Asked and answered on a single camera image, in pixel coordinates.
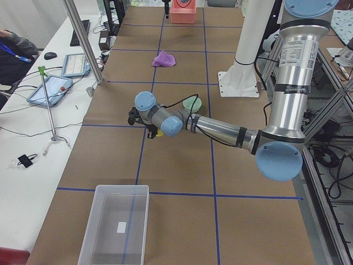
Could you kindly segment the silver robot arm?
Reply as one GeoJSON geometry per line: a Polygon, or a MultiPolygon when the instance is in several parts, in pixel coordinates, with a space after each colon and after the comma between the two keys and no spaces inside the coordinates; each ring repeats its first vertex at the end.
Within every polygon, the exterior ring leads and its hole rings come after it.
{"type": "Polygon", "coordinates": [[[170,111],[148,91],[135,97],[129,123],[140,123],[156,134],[177,135],[182,129],[203,133],[228,146],[247,149],[259,171],[275,181],[288,181],[302,168],[304,134],[301,123],[311,91],[320,40],[328,33],[336,1],[284,1],[279,72],[269,122],[261,130],[208,118],[188,110],[170,111]]]}

